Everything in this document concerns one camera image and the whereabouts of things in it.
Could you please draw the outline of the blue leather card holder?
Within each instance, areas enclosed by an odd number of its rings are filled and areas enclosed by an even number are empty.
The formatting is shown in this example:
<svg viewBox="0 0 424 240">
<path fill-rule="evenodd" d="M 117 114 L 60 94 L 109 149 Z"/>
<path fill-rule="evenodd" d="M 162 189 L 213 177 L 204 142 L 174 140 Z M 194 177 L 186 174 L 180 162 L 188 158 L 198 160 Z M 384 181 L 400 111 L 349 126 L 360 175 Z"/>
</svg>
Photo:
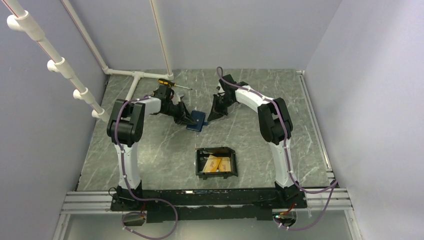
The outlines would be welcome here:
<svg viewBox="0 0 424 240">
<path fill-rule="evenodd" d="M 208 126 L 209 122 L 206 120 L 206 113 L 203 111 L 193 110 L 191 112 L 195 124 L 189 124 L 186 129 L 189 131 L 201 132 L 204 126 Z"/>
</svg>

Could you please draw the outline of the black plastic card tray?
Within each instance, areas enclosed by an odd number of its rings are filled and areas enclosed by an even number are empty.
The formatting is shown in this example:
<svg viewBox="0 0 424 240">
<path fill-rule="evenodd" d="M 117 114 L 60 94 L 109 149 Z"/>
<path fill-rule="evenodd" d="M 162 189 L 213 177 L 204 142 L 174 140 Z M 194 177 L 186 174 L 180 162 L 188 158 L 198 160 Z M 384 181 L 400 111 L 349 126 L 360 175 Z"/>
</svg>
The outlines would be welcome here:
<svg viewBox="0 0 424 240">
<path fill-rule="evenodd" d="M 236 151 L 227 146 L 195 149 L 195 175 L 200 179 L 238 177 Z"/>
</svg>

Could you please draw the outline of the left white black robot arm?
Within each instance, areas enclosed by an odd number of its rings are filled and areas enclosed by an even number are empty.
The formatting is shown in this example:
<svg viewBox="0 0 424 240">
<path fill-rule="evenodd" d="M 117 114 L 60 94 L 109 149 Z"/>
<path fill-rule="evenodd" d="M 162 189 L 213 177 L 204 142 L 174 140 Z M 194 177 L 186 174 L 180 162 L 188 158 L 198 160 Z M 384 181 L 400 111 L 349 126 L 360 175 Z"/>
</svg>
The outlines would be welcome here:
<svg viewBox="0 0 424 240">
<path fill-rule="evenodd" d="M 160 85 L 153 94 L 130 100 L 117 99 L 106 127 L 106 134 L 114 144 L 119 160 L 117 194 L 131 210 L 144 203 L 142 180 L 138 169 L 137 149 L 142 138 L 144 122 L 149 115 L 172 117 L 177 125 L 196 125 L 181 97 L 171 87 Z"/>
</svg>

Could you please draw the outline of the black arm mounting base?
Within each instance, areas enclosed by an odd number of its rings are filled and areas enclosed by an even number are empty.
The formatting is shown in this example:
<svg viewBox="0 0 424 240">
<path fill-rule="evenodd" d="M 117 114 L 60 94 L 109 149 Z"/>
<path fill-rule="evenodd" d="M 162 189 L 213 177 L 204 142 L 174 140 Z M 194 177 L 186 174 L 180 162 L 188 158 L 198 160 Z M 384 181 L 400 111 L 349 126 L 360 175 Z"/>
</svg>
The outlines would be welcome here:
<svg viewBox="0 0 424 240">
<path fill-rule="evenodd" d="M 305 209 L 305 193 L 295 186 L 235 189 L 143 190 L 137 200 L 112 195 L 113 212 L 144 212 L 148 223 L 188 220 L 256 219 L 268 221 L 277 210 Z"/>
</svg>

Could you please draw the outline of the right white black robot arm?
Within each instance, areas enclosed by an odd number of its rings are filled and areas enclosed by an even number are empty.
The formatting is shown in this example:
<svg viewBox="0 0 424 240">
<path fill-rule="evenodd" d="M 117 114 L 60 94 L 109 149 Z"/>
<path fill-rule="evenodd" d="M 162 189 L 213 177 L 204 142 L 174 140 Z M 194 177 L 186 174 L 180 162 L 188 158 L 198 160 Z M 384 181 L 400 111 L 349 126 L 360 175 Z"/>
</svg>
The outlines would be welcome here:
<svg viewBox="0 0 424 240">
<path fill-rule="evenodd" d="M 228 108 L 243 104 L 257 113 L 259 131 L 269 144 L 275 167 L 276 203 L 287 208 L 295 201 L 295 194 L 288 188 L 296 181 L 292 172 L 290 139 L 293 122 L 282 98 L 272 99 L 254 90 L 245 82 L 237 83 L 230 74 L 220 76 L 218 92 L 213 95 L 209 122 L 228 115 Z"/>
</svg>

